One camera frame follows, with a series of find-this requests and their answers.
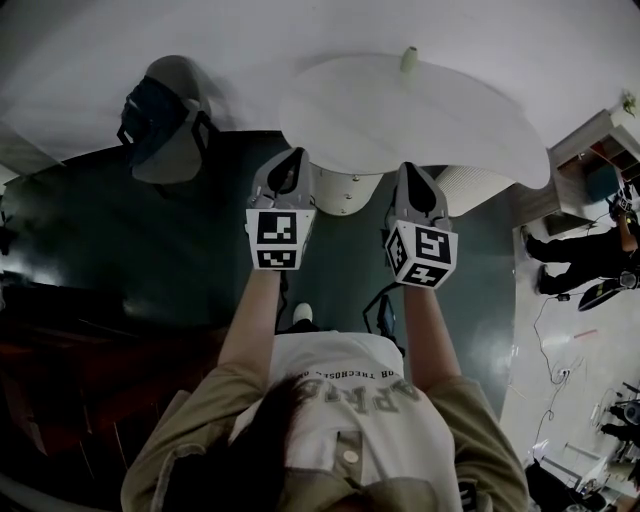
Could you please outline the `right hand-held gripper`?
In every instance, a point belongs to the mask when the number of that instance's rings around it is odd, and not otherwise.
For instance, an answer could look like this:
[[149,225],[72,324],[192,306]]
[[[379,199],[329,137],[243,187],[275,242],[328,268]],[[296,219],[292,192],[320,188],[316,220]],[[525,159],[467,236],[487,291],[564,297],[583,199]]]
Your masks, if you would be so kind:
[[[397,173],[395,214],[403,219],[446,217],[446,198],[423,168],[404,162]],[[457,266],[458,235],[435,227],[396,220],[385,243],[396,283],[437,289]]]

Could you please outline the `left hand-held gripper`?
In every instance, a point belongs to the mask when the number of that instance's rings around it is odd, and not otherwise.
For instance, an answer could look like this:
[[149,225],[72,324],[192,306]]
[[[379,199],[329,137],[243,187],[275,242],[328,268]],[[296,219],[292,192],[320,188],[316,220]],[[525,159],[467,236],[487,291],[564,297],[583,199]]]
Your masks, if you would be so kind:
[[[308,196],[310,168],[308,153],[296,147],[276,154],[256,172],[245,224],[254,269],[300,268],[316,217],[314,198]],[[278,199],[284,196],[302,202]]]

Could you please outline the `large white wood-lined drawer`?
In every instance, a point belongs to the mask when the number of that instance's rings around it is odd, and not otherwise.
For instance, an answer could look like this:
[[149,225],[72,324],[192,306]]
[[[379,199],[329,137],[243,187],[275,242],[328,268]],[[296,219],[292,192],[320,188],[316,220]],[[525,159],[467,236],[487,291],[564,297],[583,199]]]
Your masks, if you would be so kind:
[[381,181],[382,175],[344,174],[319,166],[313,166],[314,189],[319,197],[345,199],[370,196]]

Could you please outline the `white cabinet with wooden interior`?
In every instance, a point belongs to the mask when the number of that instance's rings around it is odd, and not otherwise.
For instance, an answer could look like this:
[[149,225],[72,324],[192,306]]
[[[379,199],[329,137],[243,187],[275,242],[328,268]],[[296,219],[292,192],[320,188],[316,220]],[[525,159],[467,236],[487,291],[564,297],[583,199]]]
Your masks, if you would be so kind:
[[[328,60],[295,77],[279,107],[288,144],[313,166],[344,174],[395,172],[402,163],[441,166],[437,182],[448,213],[459,217],[509,186],[541,189],[550,178],[547,149],[523,111],[460,72],[398,56]],[[319,197],[334,216],[361,210],[370,196]]]

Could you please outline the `person's right forearm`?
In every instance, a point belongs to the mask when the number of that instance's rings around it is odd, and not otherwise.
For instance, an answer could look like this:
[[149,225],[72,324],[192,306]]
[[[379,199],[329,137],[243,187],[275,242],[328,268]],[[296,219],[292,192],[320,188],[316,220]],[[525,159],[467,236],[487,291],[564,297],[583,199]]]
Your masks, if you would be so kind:
[[435,292],[406,286],[404,311],[413,385],[427,393],[460,377],[461,368]]

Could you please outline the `person's left forearm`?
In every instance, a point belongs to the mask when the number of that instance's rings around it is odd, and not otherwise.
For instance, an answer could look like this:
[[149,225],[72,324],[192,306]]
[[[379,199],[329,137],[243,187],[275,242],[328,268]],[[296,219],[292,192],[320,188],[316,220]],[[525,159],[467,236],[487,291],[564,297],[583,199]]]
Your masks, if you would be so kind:
[[237,365],[268,387],[275,339],[281,273],[252,270],[218,357],[218,365]]

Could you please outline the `dark backpack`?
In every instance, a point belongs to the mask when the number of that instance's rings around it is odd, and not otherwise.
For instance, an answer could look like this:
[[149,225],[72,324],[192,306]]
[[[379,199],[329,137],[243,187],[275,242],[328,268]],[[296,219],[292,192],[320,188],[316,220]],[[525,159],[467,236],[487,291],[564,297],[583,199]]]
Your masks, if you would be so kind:
[[183,126],[195,104],[160,81],[145,76],[127,95],[117,138],[130,168],[154,156]]

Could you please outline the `person's black trousers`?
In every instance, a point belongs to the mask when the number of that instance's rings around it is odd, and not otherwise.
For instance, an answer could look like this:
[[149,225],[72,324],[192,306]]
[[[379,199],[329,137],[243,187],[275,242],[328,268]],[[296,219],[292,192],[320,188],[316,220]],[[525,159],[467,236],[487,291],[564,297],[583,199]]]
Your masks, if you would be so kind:
[[311,320],[303,319],[292,324],[290,327],[284,330],[278,331],[277,334],[285,335],[285,334],[329,332],[329,331],[331,331],[331,328],[319,327],[316,324],[314,324]]

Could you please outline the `grey open shelf cabinet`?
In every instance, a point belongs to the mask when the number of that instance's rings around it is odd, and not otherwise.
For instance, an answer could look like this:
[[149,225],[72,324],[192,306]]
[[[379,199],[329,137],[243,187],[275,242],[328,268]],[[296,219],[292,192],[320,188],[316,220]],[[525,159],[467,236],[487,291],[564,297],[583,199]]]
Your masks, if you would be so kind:
[[552,237],[613,224],[618,193],[640,176],[640,141],[624,126],[627,113],[603,110],[551,149],[551,184],[558,207],[545,218]]

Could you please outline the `black and green bag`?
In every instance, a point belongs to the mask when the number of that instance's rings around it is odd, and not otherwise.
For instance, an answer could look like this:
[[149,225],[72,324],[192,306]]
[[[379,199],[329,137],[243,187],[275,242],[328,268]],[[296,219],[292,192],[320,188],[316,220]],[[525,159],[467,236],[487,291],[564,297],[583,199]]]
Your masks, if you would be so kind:
[[584,292],[578,304],[578,311],[585,312],[591,310],[626,289],[627,287],[619,280],[607,279],[601,281],[599,284],[591,286]]

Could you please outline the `person's white shirt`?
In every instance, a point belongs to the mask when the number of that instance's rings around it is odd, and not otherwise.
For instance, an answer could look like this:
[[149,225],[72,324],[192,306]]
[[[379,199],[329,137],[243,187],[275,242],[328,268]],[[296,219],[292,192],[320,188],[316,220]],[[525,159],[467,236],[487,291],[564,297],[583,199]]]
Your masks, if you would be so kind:
[[388,339],[318,331],[226,339],[268,386],[237,418],[232,512],[461,512],[454,441]]

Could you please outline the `person's khaki jacket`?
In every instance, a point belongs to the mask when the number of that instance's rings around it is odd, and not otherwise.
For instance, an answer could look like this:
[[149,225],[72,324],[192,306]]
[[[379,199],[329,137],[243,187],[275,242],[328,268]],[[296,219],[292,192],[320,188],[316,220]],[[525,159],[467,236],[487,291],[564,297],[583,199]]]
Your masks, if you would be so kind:
[[[241,366],[216,367],[149,437],[124,479],[123,512],[232,512],[221,482],[229,438],[267,389]],[[424,394],[453,436],[461,512],[526,512],[522,466],[479,385],[457,377]]]

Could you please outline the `black and white equipment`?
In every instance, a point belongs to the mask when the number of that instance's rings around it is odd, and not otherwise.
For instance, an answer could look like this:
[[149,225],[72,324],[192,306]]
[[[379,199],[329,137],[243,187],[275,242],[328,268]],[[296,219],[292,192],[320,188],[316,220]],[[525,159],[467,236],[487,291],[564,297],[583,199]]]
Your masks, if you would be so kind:
[[533,512],[640,512],[640,383],[591,414],[595,445],[537,441],[526,464]]

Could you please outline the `grey chair black frame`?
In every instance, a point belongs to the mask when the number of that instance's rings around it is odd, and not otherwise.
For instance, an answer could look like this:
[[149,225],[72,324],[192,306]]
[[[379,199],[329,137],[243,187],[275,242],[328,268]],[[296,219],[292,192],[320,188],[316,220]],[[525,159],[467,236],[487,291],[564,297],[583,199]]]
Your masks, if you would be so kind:
[[211,119],[204,77],[191,59],[180,55],[161,57],[147,67],[145,76],[195,104],[183,126],[154,156],[134,168],[127,163],[133,178],[163,191],[168,185],[185,183],[197,176],[207,161],[209,145],[220,130]]

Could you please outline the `dark wooden bed frame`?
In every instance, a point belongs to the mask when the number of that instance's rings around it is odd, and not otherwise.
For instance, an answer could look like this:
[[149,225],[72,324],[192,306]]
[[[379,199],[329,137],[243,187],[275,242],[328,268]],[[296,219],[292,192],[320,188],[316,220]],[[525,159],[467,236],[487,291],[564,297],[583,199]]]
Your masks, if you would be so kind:
[[211,370],[224,330],[128,317],[116,295],[0,289],[0,474],[117,509],[126,471],[180,391]]

